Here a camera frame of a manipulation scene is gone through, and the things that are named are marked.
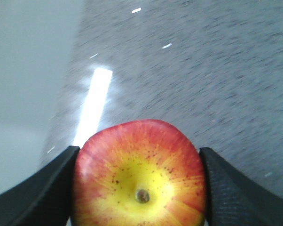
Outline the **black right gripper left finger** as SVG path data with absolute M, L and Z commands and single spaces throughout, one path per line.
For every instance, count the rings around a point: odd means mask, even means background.
M 67 147 L 38 172 L 0 194 L 0 226 L 65 226 L 79 150 Z

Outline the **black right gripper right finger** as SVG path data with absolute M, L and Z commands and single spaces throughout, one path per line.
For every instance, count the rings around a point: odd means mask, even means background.
M 210 226 L 283 226 L 283 198 L 256 184 L 209 147 L 199 151 Z

